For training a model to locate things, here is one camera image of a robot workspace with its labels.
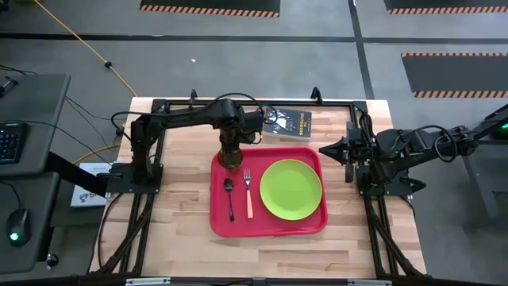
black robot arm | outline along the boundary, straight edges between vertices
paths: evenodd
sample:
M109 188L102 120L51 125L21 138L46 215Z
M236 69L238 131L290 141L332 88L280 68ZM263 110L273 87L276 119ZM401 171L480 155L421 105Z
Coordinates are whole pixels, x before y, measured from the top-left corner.
M418 129L388 129L374 135L371 119L364 113L360 117L360 128L349 122L346 137L320 148L319 152L345 164L346 182L351 183L356 177L359 191L366 195L412 195L424 188L425 183L409 178L410 168L437 158L451 162L457 156L471 155L478 147L479 139L506 123L508 105L474 129L423 126ZM353 167L360 162L367 165Z
M142 114L131 123L131 147L133 151L133 180L142 184L152 178L149 151L162 131L166 129L210 124L221 131L219 162L225 168L237 168L242 161L240 143L252 144L256 133L263 129L264 112L244 112L232 99L215 100L204 107L169 110L159 106L150 114Z

butcher block tabletop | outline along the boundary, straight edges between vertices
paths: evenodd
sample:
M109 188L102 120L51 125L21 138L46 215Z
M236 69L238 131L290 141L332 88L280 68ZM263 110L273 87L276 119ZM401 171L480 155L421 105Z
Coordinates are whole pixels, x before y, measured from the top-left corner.
M153 99L134 98L130 110L150 112ZM317 152L320 147L345 136L346 122L350 121L348 108L309 104L283 108L312 111L310 142L265 136L261 144L241 145L241 148L309 146ZM375 133L390 129L392 122L388 102L370 100L367 104ZM246 106L245 109L254 110L254 107ZM129 123L136 118L129 115L126 133L130 133ZM209 218L210 168L212 158L220 148L218 130L213 130L211 126L166 131L161 159L164 175L152 211L143 276L375 277L364 201L358 195L355 184L344 182L344 167L321 154L319 158L329 214L323 231L256 238L222 238L216 235L210 227ZM131 156L130 144L124 138L118 161L129 163ZM101 240L104 261L125 236L132 201L133 195L123 195L108 215ZM386 197L386 204L393 239L415 268L425 272L412 210L399 197ZM382 240L379 241L383 265L388 270L386 249ZM137 239L133 244L129 269L136 253ZM94 255L90 270L97 268L97 255Z

spoon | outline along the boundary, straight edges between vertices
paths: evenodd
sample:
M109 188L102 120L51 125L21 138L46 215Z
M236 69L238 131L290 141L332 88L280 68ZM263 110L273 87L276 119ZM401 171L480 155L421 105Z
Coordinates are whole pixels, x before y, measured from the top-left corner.
M233 180L226 178L224 180L224 189L229 195L229 221L234 222L235 216L233 214L233 204L231 203L231 191L233 190Z

warning stripe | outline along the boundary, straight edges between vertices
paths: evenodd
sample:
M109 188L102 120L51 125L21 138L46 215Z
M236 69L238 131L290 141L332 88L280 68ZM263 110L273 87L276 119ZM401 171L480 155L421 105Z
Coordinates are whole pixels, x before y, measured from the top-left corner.
M407 14L473 14L473 13L505 13L508 6L490 7L444 7L444 8L400 8L388 10L392 15Z
M508 56L506 52L404 52L407 56Z
M504 99L508 91L416 91L417 99Z
M196 7L179 7L179 6L141 5L140 10L152 12L212 14L212 15L246 16L246 17L273 17L273 18L279 17L279 13L268 11L196 8Z

book cover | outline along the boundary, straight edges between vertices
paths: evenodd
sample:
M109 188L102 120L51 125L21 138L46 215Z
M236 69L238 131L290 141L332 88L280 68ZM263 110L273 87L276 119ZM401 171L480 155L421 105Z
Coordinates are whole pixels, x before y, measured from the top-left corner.
M79 167L92 175L110 172L111 166L106 163L81 163ZM71 207L97 207L105 206L106 198L91 193L82 187L74 186L72 193Z
M284 137L290 139L310 140L312 112L276 108L277 122L265 124L263 134L266 136ZM275 112L267 109L267 118L273 122Z

